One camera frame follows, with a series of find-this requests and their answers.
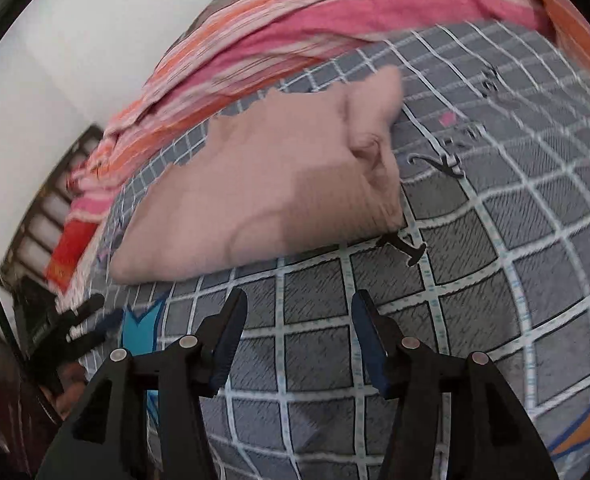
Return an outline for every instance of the bed sheet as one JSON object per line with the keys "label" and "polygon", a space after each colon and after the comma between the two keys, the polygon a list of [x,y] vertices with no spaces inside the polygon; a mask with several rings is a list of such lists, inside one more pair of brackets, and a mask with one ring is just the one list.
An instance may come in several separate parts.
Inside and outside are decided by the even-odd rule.
{"label": "bed sheet", "polygon": [[[146,335],[161,350],[216,313],[233,286],[246,291],[248,320],[230,378],[202,400],[225,478],[377,477],[395,403],[376,394],[363,369],[348,315],[357,288],[435,350],[487,351],[556,468],[578,478],[590,463],[590,76],[536,32],[483,22],[408,32],[276,86],[323,91],[385,64],[404,75],[392,143],[408,223],[399,234],[428,245],[417,266],[391,246],[357,240],[185,282],[113,283],[108,263],[134,209],[167,164],[198,154],[206,120],[124,186],[86,295],[105,295],[100,317],[126,305],[142,316],[168,295],[156,332]],[[220,113],[240,113],[264,95]],[[465,177],[448,176],[453,166]],[[85,357],[89,374],[116,344]],[[586,421],[564,434],[586,410]],[[435,478],[448,462],[449,421],[446,396]],[[160,460],[150,420],[148,431]]]}

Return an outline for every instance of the pink striped cloth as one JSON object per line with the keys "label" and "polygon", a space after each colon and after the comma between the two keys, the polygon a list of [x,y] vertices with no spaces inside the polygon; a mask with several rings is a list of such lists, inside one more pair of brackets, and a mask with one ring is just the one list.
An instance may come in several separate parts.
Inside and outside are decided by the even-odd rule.
{"label": "pink striped cloth", "polygon": [[[73,187],[89,197],[116,194],[183,131],[281,77],[393,32],[480,19],[552,36],[540,0],[239,0],[164,56],[141,97],[111,119],[86,165],[73,172]],[[99,221],[102,206],[91,202],[88,221]],[[81,203],[76,217],[83,216]]]}

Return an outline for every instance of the gray plaid fabric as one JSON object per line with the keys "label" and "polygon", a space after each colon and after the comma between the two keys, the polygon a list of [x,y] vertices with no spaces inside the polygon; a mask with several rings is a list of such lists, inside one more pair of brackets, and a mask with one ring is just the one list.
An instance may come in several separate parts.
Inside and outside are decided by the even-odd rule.
{"label": "gray plaid fabric", "polygon": [[[546,443],[590,401],[590,79],[536,32],[485,22],[408,32],[277,86],[316,92],[386,64],[404,73],[392,140],[408,222],[400,236],[428,245],[417,266],[359,240],[186,282],[114,284],[108,260],[134,208],[166,164],[185,164],[203,147],[208,121],[154,156],[110,213],[88,294],[104,294],[105,311],[137,311],[170,291],[158,349],[218,312],[233,286],[248,294],[230,378],[202,403],[222,478],[377,477],[395,403],[376,394],[361,363],[348,316],[357,288],[433,349],[487,351]],[[109,351],[85,357],[90,374]],[[444,396],[436,478],[448,463],[449,417]],[[577,452],[556,466],[569,480],[589,463]]]}

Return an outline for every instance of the beige fabric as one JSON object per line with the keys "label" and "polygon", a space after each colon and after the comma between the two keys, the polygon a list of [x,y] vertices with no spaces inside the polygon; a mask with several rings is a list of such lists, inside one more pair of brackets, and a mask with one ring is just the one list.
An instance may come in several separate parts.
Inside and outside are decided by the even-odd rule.
{"label": "beige fabric", "polygon": [[137,207],[112,277],[185,280],[399,229],[389,128],[402,99],[389,66],[317,94],[272,89],[211,119],[206,147],[171,164]]}

